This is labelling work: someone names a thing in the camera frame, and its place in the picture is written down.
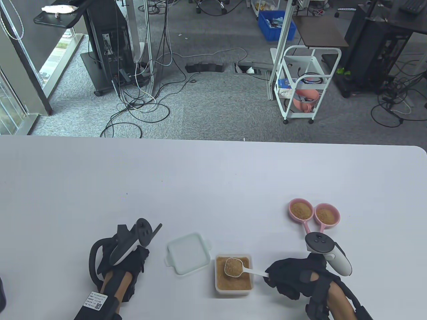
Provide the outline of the person's left hand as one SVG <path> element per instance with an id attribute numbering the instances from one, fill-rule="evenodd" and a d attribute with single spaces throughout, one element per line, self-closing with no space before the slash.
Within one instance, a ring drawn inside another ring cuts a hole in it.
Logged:
<path id="1" fill-rule="evenodd" d="M 122 302 L 127 303 L 135 293 L 135 284 L 139 274 L 144 272 L 144 264 L 149 255 L 149 250 L 137 246 L 137 249 L 133 250 L 121 263 L 113 266 L 110 263 L 110 258 L 118 243 L 116 238 L 117 236 L 114 235 L 111 238 L 100 239 L 92 246 L 89 255 L 89 273 L 99 293 L 101 293 L 104 287 L 104 282 L 108 273 L 130 273 L 132 275 L 132 280 L 122 298 Z M 98 269 L 95 270 L 95 259 L 100 247 L 102 248 L 102 260 Z"/>

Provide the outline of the person's right hand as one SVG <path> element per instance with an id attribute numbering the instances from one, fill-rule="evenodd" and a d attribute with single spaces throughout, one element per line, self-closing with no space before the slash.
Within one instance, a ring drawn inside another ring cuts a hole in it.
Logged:
<path id="1" fill-rule="evenodd" d="M 326 269 L 326 259 L 322 254 L 310 253 L 307 258 L 287 258 L 275 261 L 265 270 L 265 283 L 276 288 L 279 294 L 290 300 L 299 300 L 300 295 L 311 297 L 317 280 L 311 280 L 313 273 L 325 277 L 329 282 L 340 282 L 340 277 Z"/>

